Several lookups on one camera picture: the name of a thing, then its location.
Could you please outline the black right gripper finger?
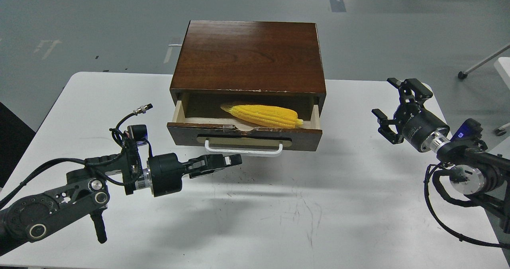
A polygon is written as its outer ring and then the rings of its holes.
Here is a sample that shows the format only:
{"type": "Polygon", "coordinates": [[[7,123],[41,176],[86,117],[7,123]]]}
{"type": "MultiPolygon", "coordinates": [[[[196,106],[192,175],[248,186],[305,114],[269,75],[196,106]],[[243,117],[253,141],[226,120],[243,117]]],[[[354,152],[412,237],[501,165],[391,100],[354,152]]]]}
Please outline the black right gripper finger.
{"type": "Polygon", "coordinates": [[[372,109],[372,114],[377,118],[379,124],[378,133],[381,134],[392,144],[403,143],[403,135],[394,132],[390,125],[396,125],[396,120],[389,120],[388,117],[380,109],[372,109]]]}
{"type": "Polygon", "coordinates": [[[417,79],[406,79],[404,81],[396,78],[388,78],[390,83],[399,93],[399,106],[397,111],[420,111],[425,110],[424,103],[433,97],[428,87],[417,79]]]}

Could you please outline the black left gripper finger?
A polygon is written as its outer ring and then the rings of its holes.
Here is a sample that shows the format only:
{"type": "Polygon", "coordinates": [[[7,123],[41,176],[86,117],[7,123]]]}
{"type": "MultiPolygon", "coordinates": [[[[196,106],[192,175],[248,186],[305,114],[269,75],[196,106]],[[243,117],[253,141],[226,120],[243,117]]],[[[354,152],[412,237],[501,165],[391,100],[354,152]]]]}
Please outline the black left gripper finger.
{"type": "Polygon", "coordinates": [[[223,169],[226,169],[228,167],[231,167],[231,165],[201,165],[201,166],[195,166],[190,165],[188,166],[188,176],[190,179],[210,175],[216,171],[220,171],[223,169]]]}
{"type": "Polygon", "coordinates": [[[188,171],[217,171],[230,166],[240,165],[242,162],[242,156],[238,153],[229,156],[215,153],[190,159],[184,163],[184,167],[188,171]]]}

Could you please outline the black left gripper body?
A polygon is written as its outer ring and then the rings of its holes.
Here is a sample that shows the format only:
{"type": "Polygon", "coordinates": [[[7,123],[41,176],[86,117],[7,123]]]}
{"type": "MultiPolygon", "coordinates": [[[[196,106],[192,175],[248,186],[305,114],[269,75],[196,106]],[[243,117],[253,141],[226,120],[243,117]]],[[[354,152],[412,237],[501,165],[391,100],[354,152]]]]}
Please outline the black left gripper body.
{"type": "Polygon", "coordinates": [[[151,191],[155,198],[182,190],[182,177],[186,171],[175,153],[152,156],[147,161],[151,177],[151,191]]]}

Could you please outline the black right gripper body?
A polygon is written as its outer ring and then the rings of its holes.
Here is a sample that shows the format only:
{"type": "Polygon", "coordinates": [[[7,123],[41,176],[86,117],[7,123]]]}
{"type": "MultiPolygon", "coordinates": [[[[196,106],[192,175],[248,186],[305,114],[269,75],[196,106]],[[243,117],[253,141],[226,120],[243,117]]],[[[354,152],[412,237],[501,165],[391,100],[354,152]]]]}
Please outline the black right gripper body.
{"type": "Polygon", "coordinates": [[[426,140],[434,132],[446,136],[450,127],[419,105],[400,105],[394,114],[398,134],[408,141],[417,151],[424,153],[430,150],[426,140]]]}

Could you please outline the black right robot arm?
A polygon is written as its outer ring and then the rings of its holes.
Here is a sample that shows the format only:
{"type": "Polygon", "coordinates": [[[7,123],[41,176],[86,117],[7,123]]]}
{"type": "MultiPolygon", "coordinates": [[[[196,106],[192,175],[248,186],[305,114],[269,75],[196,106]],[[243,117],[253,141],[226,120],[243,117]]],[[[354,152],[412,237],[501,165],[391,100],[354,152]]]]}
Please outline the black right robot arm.
{"type": "Polygon", "coordinates": [[[378,132],[392,144],[408,141],[421,153],[434,152],[439,165],[426,174],[425,186],[432,182],[443,200],[452,205],[479,206],[489,211],[499,218],[501,229],[508,234],[509,189],[504,199],[488,193],[509,182],[509,160],[486,151],[481,124],[467,119],[448,138],[449,126],[424,106],[433,97],[428,87],[417,79],[387,81],[399,93],[399,106],[392,119],[380,109],[372,110],[378,132]]]}

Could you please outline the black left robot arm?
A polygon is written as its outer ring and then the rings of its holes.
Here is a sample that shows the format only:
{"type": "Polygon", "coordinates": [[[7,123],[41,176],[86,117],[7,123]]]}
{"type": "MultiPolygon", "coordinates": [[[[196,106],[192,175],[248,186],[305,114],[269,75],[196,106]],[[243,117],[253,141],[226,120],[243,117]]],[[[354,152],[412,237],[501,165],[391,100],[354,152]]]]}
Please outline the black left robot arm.
{"type": "Polygon", "coordinates": [[[146,104],[126,115],[110,132],[121,152],[87,159],[57,158],[38,166],[20,185],[1,200],[1,254],[37,242],[71,225],[86,215],[91,217],[97,240],[107,241],[102,213],[110,200],[108,183],[122,186],[125,194],[151,189],[154,197],[182,190],[182,177],[197,178],[242,163],[241,155],[206,154],[180,162],[175,153],[154,156],[148,149],[147,166],[142,165],[138,148],[149,144],[144,124],[120,126],[129,118],[151,109],[146,104]],[[22,187],[45,170],[64,162],[82,165],[66,174],[66,185],[26,196],[13,202],[22,187]]]}

